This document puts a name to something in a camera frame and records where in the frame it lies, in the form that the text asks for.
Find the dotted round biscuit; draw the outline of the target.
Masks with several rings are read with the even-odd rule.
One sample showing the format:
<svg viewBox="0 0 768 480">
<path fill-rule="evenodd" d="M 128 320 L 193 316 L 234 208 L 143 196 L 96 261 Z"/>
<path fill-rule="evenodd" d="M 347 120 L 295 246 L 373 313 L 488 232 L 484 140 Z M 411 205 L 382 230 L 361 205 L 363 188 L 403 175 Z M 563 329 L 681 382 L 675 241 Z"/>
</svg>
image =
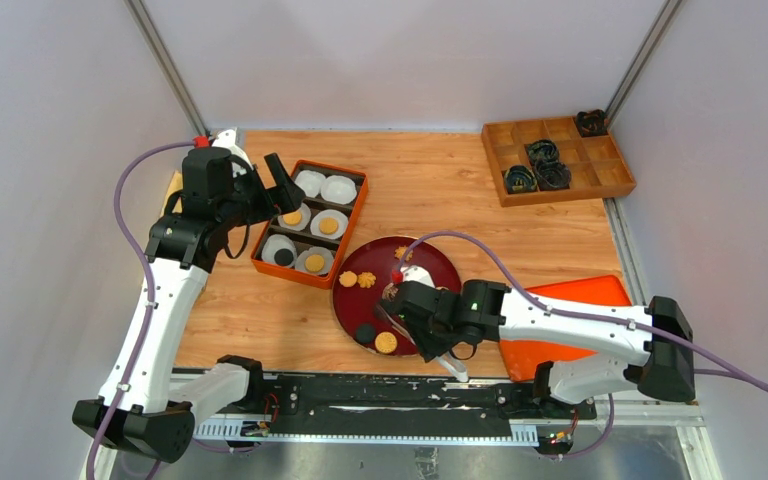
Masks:
<svg viewBox="0 0 768 480">
<path fill-rule="evenodd" d="M 323 217 L 318 224 L 319 232 L 323 235 L 334 235 L 340 229 L 339 221 L 334 217 Z"/>
<path fill-rule="evenodd" d="M 326 259 L 321 254 L 311 254 L 304 261 L 305 269 L 312 274 L 319 274 L 325 269 Z"/>
<path fill-rule="evenodd" d="M 301 210 L 287 213 L 281 217 L 286 226 L 298 226 L 304 221 L 304 214 Z"/>
<path fill-rule="evenodd" d="M 373 346 L 378 353 L 390 355 L 397 350 L 398 339 L 392 332 L 384 331 L 376 335 Z"/>
</svg>

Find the black chocolate cookie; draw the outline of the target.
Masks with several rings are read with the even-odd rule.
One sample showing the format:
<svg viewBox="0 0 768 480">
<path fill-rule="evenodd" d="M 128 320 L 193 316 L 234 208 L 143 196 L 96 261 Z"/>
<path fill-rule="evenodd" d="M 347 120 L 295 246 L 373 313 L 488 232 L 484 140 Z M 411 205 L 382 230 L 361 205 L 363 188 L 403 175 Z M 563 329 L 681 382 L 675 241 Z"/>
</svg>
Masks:
<svg viewBox="0 0 768 480">
<path fill-rule="evenodd" d="M 370 323 L 362 323 L 353 332 L 354 340 L 361 345 L 372 344 L 378 335 L 376 327 Z"/>
<path fill-rule="evenodd" d="M 290 248 L 279 248 L 273 254 L 274 263 L 281 267 L 291 268 L 296 262 L 296 253 Z"/>
</svg>

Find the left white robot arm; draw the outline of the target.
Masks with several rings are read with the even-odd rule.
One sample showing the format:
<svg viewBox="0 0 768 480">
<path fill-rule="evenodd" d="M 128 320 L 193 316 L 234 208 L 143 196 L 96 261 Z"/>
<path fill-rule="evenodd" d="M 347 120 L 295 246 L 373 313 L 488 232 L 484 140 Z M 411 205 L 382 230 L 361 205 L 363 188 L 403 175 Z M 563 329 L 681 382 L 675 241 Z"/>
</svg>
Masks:
<svg viewBox="0 0 768 480">
<path fill-rule="evenodd" d="M 138 255 L 144 282 L 122 349 L 96 398 L 77 401 L 72 422 L 94 447 L 174 463 L 197 426 L 229 404 L 243 413 L 266 400 L 260 362 L 225 355 L 184 386 L 170 386 L 176 352 L 192 308 L 232 230 L 269 222 L 301 207 L 303 190 L 280 157 L 264 158 L 275 182 L 265 187 L 245 153 L 233 147 L 191 146 L 182 161 L 182 187 L 140 247 L 117 222 Z"/>
</svg>

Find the white paper cup top-left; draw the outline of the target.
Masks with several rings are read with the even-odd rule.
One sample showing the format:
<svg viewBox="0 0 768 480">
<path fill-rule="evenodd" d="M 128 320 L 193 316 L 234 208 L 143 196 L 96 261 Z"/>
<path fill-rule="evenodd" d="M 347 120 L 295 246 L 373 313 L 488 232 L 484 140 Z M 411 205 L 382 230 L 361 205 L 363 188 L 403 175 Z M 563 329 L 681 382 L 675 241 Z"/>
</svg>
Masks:
<svg viewBox="0 0 768 480">
<path fill-rule="evenodd" d="M 313 170 L 301 170 L 299 171 L 294 182 L 305 193 L 306 197 L 316 198 L 320 195 L 322 184 L 326 180 L 326 176 L 320 172 Z"/>
</svg>

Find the white paper cup middle-left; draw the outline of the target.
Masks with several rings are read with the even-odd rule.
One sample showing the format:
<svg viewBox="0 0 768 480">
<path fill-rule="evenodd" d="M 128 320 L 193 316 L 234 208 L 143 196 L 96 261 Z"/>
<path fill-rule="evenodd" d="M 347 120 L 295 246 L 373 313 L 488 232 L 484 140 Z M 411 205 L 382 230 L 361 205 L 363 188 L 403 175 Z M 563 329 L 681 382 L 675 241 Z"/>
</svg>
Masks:
<svg viewBox="0 0 768 480">
<path fill-rule="evenodd" d="M 302 205 L 300 206 L 300 208 L 298 210 L 301 210 L 303 212 L 303 214 L 304 214 L 304 221 L 303 221 L 303 223 L 301 225 L 298 225 L 298 226 L 286 226 L 284 224 L 284 222 L 282 221 L 282 219 L 281 219 L 281 217 L 283 215 L 285 215 L 285 214 L 281 215 L 278 218 L 278 224 L 282 228 L 286 228 L 286 229 L 293 230 L 293 231 L 304 231 L 305 229 L 307 229 L 309 224 L 310 224 L 310 221 L 312 219 L 312 211 L 311 211 L 310 207 L 306 203 L 302 203 Z"/>
</svg>

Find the white paper cup top-right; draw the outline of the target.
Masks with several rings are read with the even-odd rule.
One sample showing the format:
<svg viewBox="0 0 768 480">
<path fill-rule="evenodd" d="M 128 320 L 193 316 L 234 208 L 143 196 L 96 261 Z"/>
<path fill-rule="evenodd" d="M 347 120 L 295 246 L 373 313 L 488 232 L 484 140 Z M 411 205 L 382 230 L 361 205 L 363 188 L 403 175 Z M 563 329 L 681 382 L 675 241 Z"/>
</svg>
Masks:
<svg viewBox="0 0 768 480">
<path fill-rule="evenodd" d="M 350 205 L 357 197 L 357 185 L 349 177 L 330 175 L 321 184 L 323 200 L 340 205 Z"/>
</svg>

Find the white paper cup bottom-left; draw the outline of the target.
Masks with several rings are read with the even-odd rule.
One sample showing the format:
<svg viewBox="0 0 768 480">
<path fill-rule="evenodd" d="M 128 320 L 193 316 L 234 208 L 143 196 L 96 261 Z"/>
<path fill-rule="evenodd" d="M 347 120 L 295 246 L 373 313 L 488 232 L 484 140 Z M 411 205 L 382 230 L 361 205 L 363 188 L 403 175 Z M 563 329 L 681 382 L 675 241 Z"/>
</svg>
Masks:
<svg viewBox="0 0 768 480">
<path fill-rule="evenodd" d="M 261 251 L 261 259 L 266 263 L 276 265 L 273 260 L 273 254 L 282 247 L 294 250 L 297 259 L 298 251 L 295 242 L 289 236 L 283 234 L 272 234 L 266 239 Z"/>
</svg>

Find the white paper cup middle-right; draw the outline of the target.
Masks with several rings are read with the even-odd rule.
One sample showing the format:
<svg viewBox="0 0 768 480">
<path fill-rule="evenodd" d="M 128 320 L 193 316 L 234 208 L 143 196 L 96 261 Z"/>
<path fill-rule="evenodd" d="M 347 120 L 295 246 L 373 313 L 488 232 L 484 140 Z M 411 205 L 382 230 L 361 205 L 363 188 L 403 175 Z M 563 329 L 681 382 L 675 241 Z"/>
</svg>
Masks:
<svg viewBox="0 0 768 480">
<path fill-rule="evenodd" d="M 334 235 L 323 235 L 319 232 L 319 229 L 318 229 L 319 221 L 323 217 L 328 217 L 328 216 L 336 218 L 340 223 L 340 229 Z M 310 223 L 310 232 L 314 236 L 317 236 L 320 238 L 325 238 L 329 240 L 339 240 L 348 230 L 348 224 L 349 224 L 349 219 L 344 213 L 334 209 L 326 209 L 326 210 L 320 211 L 319 213 L 313 216 Z"/>
</svg>

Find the flower butter cookie upper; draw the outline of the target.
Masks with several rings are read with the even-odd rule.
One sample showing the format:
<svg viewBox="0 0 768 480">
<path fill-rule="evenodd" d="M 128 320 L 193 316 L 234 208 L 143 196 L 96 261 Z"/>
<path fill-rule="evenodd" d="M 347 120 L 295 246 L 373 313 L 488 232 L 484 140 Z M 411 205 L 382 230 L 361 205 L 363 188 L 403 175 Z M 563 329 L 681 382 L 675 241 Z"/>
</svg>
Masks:
<svg viewBox="0 0 768 480">
<path fill-rule="evenodd" d="M 408 249 L 407 246 L 400 246 L 394 250 L 394 257 L 397 260 L 404 260 L 409 262 L 413 257 L 413 252 Z"/>
</svg>

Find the flower butter cookie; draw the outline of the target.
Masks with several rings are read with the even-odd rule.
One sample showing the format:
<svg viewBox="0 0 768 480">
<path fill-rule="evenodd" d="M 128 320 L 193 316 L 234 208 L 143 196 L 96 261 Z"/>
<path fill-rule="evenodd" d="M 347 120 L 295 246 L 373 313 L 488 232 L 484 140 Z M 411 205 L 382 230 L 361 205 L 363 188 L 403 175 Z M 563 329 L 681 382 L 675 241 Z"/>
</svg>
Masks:
<svg viewBox="0 0 768 480">
<path fill-rule="evenodd" d="M 394 250 L 394 257 L 397 260 L 404 260 L 409 262 L 413 257 L 413 252 L 408 249 L 407 246 L 400 246 Z"/>
<path fill-rule="evenodd" d="M 363 289 L 369 289 L 375 286 L 377 277 L 372 272 L 361 272 L 357 276 L 357 285 Z"/>
</svg>

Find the dark red round plate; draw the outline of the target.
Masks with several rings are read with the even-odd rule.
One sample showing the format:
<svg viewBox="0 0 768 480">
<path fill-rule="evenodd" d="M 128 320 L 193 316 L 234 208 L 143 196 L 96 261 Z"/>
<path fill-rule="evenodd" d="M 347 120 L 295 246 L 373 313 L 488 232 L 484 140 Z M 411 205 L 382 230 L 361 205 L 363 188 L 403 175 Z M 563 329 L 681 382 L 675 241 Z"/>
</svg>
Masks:
<svg viewBox="0 0 768 480">
<path fill-rule="evenodd" d="M 390 284 L 391 272 L 398 263 L 394 250 L 400 246 L 409 246 L 412 242 L 411 237 L 387 236 L 358 247 L 343 260 L 338 273 L 352 271 L 359 275 L 361 272 L 372 272 L 377 277 L 375 286 L 363 289 L 356 284 L 351 288 L 344 288 L 337 282 L 332 288 L 333 309 L 346 334 L 354 340 L 353 332 L 362 323 L 374 325 L 378 334 L 384 331 L 392 332 L 398 339 L 398 348 L 391 354 L 394 357 L 416 356 L 418 351 L 405 337 L 380 319 L 374 310 L 375 305 L 382 299 L 385 288 Z M 423 243 L 412 252 L 413 257 L 406 262 L 407 265 L 418 265 L 427 269 L 437 287 L 454 292 L 461 290 L 462 282 L 458 271 L 442 251 L 429 243 Z M 377 352 L 373 343 L 357 344 L 373 353 Z"/>
</svg>

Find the plain round butter cookie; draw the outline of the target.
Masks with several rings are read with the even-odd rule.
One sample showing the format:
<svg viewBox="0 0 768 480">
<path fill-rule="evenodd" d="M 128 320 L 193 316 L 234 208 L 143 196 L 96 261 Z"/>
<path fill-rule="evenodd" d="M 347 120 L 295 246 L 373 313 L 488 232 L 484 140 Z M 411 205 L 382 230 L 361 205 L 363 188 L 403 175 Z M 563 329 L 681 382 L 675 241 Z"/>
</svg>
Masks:
<svg viewBox="0 0 768 480">
<path fill-rule="evenodd" d="M 344 271 L 338 277 L 339 284 L 344 288 L 351 288 L 358 282 L 358 275 L 352 271 Z"/>
</svg>

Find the rolled dark patterned tie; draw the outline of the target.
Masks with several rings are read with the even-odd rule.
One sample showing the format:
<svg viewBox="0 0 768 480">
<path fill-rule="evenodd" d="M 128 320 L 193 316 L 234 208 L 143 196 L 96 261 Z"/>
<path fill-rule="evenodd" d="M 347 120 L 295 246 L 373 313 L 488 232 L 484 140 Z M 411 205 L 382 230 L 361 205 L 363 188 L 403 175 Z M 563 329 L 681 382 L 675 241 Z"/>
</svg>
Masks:
<svg viewBox="0 0 768 480">
<path fill-rule="evenodd" d="M 582 138 L 605 136 L 608 134 L 607 119 L 606 112 L 601 109 L 580 111 L 574 118 L 574 124 Z"/>
<path fill-rule="evenodd" d="M 524 165 L 514 165 L 503 174 L 506 192 L 508 194 L 532 193 L 538 190 L 537 179 L 532 171 Z"/>
<path fill-rule="evenodd" d="M 540 160 L 534 163 L 534 174 L 541 191 L 558 191 L 570 188 L 572 175 L 559 160 Z"/>
<path fill-rule="evenodd" d="M 529 163 L 536 166 L 538 163 L 556 163 L 560 161 L 557 145 L 549 139 L 539 139 L 525 145 L 525 153 Z"/>
</svg>

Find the wooden compartment organizer box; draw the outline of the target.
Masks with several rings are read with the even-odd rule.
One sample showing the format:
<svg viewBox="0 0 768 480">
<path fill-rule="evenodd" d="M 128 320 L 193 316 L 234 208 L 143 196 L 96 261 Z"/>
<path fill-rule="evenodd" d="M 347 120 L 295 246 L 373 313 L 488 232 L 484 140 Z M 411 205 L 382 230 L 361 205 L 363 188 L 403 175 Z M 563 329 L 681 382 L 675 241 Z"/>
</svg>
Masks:
<svg viewBox="0 0 768 480">
<path fill-rule="evenodd" d="M 503 207 L 623 197 L 637 182 L 614 140 L 581 116 L 487 123 L 481 131 Z"/>
</svg>

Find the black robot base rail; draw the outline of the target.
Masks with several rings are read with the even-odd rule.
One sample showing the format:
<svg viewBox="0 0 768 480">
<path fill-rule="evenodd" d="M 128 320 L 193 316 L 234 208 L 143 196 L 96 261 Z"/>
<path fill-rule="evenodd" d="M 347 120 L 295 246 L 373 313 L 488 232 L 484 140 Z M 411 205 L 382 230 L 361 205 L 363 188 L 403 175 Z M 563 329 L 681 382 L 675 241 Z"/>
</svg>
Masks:
<svg viewBox="0 0 768 480">
<path fill-rule="evenodd" d="M 597 419 L 593 401 L 535 400 L 528 383 L 272 371 L 253 406 L 198 425 L 200 441 L 537 447 Z"/>
</svg>

